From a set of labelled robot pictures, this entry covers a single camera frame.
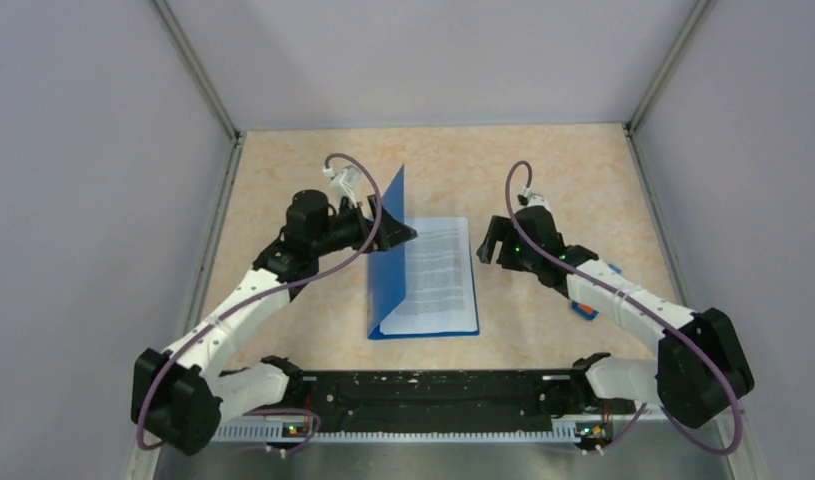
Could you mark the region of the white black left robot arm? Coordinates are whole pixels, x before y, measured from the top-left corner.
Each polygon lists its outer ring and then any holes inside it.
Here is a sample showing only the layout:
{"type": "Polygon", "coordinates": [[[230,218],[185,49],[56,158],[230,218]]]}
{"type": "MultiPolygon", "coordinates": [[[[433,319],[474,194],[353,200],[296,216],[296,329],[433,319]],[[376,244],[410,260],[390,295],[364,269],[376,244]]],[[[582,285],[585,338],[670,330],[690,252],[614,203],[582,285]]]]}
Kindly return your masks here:
{"type": "Polygon", "coordinates": [[[297,192],[278,236],[256,257],[231,294],[179,340],[146,349],[134,364],[131,419],[137,444],[156,437],[186,455],[205,448],[219,427],[260,407],[291,413],[302,404],[303,386],[290,370],[264,359],[236,371],[226,365],[253,333],[288,306],[304,287],[324,278],[323,256],[352,249],[356,255],[387,252],[417,238],[375,196],[372,216],[343,201],[334,210],[319,190],[297,192]]]}

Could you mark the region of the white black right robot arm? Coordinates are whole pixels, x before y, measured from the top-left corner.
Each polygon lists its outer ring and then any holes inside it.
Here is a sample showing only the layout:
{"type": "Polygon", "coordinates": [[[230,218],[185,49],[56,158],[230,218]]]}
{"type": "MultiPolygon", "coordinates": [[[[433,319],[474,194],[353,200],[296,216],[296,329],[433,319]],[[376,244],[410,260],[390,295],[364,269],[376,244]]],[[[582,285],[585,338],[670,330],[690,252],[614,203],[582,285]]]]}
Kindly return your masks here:
{"type": "Polygon", "coordinates": [[[755,387],[727,314],[662,299],[592,250],[565,244],[543,206],[524,207],[512,218],[492,216],[477,257],[535,275],[543,286],[607,316],[652,353],[650,360],[598,355],[569,385],[572,404],[583,412],[627,399],[653,403],[680,424],[699,428],[755,387]]]}

